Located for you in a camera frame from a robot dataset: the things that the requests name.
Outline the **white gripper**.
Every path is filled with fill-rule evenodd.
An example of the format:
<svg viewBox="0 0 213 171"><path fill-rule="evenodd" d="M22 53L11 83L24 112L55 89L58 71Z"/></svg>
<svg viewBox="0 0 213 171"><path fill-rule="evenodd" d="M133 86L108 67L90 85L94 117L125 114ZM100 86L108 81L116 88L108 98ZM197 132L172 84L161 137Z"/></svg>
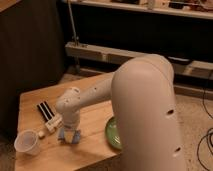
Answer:
<svg viewBox="0 0 213 171"><path fill-rule="evenodd" d="M62 123L66 131L75 131L80 123L80 113L79 112L65 113L62 115L62 119L63 119ZM58 140L65 140L64 132L65 131L63 129L59 130ZM80 138L81 138L81 131L80 130L75 131L72 139L72 144L78 144Z"/></svg>

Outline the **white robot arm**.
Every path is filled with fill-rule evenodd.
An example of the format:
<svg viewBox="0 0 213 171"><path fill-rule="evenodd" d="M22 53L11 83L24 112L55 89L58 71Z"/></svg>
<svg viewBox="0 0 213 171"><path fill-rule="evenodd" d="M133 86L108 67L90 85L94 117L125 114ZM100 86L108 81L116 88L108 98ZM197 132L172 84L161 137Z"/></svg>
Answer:
<svg viewBox="0 0 213 171"><path fill-rule="evenodd" d="M148 54L122 64L81 92L67 89L56 102L66 132L79 110L109 100L122 146L122 171L187 171L176 114L174 70L163 56Z"/></svg>

